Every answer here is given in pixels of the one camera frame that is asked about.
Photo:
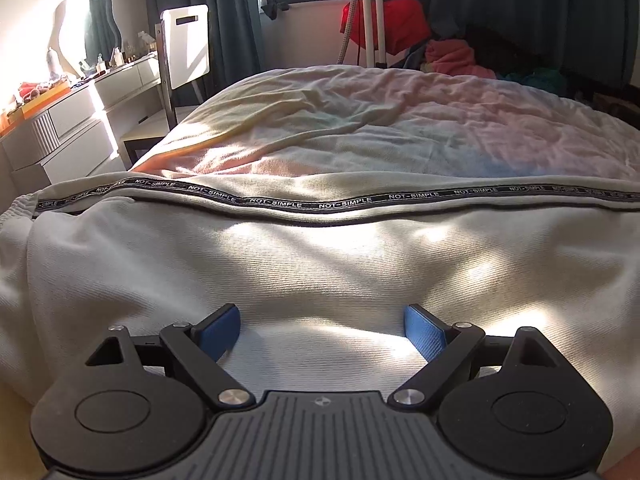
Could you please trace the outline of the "white knit jacket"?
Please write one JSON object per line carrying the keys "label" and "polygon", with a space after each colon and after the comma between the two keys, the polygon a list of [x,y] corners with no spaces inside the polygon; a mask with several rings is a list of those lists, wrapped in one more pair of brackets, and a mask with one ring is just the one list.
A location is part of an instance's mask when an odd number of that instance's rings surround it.
{"label": "white knit jacket", "polygon": [[1,380],[37,401],[113,325],[236,304],[248,388],[392,390],[419,365],[402,309],[498,335],[538,327],[639,444],[639,188],[590,177],[298,178],[118,172],[1,217]]}

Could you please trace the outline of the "green black clothes pile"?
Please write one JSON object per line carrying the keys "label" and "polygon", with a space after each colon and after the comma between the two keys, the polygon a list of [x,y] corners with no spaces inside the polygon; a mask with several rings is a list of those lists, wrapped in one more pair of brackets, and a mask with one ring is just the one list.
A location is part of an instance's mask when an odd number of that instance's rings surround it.
{"label": "green black clothes pile", "polygon": [[535,68],[534,70],[526,70],[524,73],[511,72],[505,75],[499,75],[500,80],[516,82],[525,87],[544,90],[565,98],[567,95],[567,80],[558,71],[552,68]]}

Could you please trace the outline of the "pink clothes pile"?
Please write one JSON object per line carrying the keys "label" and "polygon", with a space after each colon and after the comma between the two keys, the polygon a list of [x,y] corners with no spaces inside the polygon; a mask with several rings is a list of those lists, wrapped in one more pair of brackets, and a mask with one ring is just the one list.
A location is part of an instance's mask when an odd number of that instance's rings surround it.
{"label": "pink clothes pile", "polygon": [[425,59],[435,73],[497,78],[493,70],[477,64],[474,49],[463,39],[430,41],[425,50]]}

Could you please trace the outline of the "white drawer dresser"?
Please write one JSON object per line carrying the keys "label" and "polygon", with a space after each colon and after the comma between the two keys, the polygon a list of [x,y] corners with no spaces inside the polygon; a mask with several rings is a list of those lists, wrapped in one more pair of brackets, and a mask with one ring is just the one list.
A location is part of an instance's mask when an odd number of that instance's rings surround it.
{"label": "white drawer dresser", "polygon": [[18,195],[126,170],[122,137],[160,111],[160,66],[149,54],[54,101],[1,140],[1,174]]}

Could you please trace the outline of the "orange tray with items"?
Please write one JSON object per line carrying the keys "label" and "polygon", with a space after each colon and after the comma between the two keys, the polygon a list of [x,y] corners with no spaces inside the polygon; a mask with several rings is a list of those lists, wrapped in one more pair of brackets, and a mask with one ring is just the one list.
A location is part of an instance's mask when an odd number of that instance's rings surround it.
{"label": "orange tray with items", "polygon": [[62,69],[58,52],[47,52],[49,78],[45,81],[23,82],[12,100],[1,110],[1,135],[5,136],[28,118],[35,116],[62,96],[70,93],[70,78]]}

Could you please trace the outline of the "pastel bed duvet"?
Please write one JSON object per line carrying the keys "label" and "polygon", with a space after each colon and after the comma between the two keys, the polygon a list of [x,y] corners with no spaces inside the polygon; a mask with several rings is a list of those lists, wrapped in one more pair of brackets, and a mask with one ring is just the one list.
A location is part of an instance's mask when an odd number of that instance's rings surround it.
{"label": "pastel bed duvet", "polygon": [[[607,114],[502,80],[326,66],[272,70],[213,96],[134,166],[181,179],[396,172],[567,176],[639,187],[639,133]],[[3,420],[28,402],[1,381]]]}

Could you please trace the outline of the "white black chair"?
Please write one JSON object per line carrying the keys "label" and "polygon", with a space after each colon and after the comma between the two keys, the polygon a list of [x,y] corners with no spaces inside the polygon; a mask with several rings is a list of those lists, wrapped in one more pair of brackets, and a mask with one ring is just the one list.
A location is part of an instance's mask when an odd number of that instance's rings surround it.
{"label": "white black chair", "polygon": [[195,110],[194,106],[175,104],[178,89],[191,86],[198,104],[204,102],[198,80],[209,73],[208,14],[206,4],[168,9],[160,14],[155,43],[162,111],[143,119],[122,137],[132,166]]}

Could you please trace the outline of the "wavy teal mirror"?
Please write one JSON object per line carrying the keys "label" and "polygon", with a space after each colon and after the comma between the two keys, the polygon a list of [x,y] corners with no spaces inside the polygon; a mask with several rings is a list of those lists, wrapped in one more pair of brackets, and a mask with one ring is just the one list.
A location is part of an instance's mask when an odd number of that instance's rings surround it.
{"label": "wavy teal mirror", "polygon": [[54,11],[49,49],[65,73],[81,78],[122,50],[112,0],[63,0]]}

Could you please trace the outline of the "dark right curtain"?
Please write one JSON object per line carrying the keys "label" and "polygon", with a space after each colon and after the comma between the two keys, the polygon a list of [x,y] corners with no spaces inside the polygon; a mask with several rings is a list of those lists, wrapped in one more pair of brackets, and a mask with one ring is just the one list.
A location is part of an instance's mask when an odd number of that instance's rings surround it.
{"label": "dark right curtain", "polygon": [[598,87],[639,97],[639,0],[418,0],[438,39],[514,47]]}

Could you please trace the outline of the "red bag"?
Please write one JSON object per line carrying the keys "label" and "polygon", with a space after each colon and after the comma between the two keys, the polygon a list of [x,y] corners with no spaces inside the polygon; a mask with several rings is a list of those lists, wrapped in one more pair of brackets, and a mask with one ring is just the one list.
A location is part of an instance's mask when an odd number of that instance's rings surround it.
{"label": "red bag", "polygon": [[[421,41],[431,37],[431,29],[428,26],[422,4],[418,0],[384,0],[384,29],[385,47],[389,55],[398,55]],[[344,35],[349,16],[349,6],[347,3],[342,11],[340,33]],[[374,47],[378,50],[378,25],[376,24],[376,7],[371,3],[372,27]],[[358,47],[364,48],[364,29],[362,2],[357,0],[354,13],[352,14],[352,29],[349,40]]]}

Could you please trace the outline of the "teal curtain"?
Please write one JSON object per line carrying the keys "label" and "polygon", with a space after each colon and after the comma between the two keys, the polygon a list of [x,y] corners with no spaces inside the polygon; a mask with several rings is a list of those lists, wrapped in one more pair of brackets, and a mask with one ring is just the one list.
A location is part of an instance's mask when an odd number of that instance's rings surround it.
{"label": "teal curtain", "polygon": [[267,69],[260,18],[277,17],[277,0],[146,0],[149,24],[158,23],[165,10],[198,4],[208,6],[210,72],[198,84],[204,96]]}

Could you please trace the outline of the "white tripod stand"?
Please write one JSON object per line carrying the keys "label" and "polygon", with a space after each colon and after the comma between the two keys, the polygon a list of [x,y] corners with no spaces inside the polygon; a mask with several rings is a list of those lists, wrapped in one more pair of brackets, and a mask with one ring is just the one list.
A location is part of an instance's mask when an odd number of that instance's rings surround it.
{"label": "white tripod stand", "polygon": [[343,42],[337,63],[343,64],[346,58],[352,25],[355,23],[356,10],[361,9],[362,29],[366,66],[386,68],[387,52],[384,23],[384,0],[349,0],[346,25],[343,30]]}

